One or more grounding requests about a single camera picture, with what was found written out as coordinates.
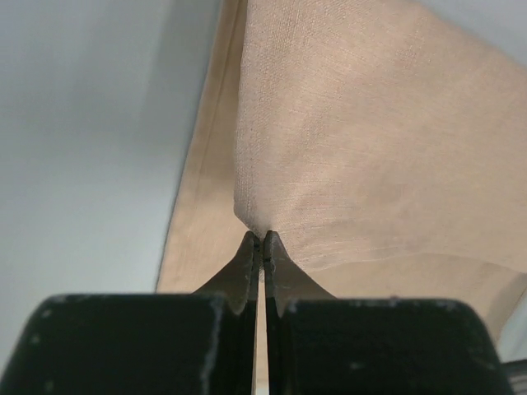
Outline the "beige cloth napkin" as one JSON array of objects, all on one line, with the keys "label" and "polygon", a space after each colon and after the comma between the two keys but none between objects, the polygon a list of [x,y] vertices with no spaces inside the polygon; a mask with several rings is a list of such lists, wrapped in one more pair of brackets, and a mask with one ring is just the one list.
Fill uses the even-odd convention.
[{"label": "beige cloth napkin", "polygon": [[526,295],[526,68],[415,1],[226,1],[161,292],[247,230],[340,297]]}]

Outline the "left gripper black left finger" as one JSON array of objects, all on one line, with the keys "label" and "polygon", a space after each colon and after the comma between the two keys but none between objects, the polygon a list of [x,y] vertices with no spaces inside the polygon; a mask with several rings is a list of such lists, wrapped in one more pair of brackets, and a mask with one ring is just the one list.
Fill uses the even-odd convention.
[{"label": "left gripper black left finger", "polygon": [[189,294],[54,295],[29,317],[4,394],[251,394],[260,242]]}]

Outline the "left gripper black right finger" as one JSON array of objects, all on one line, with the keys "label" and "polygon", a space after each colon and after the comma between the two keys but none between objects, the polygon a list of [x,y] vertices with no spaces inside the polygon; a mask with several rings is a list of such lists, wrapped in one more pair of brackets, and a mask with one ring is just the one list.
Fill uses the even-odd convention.
[{"label": "left gripper black right finger", "polygon": [[448,299],[338,299],[263,241],[272,394],[510,394],[480,317]]}]

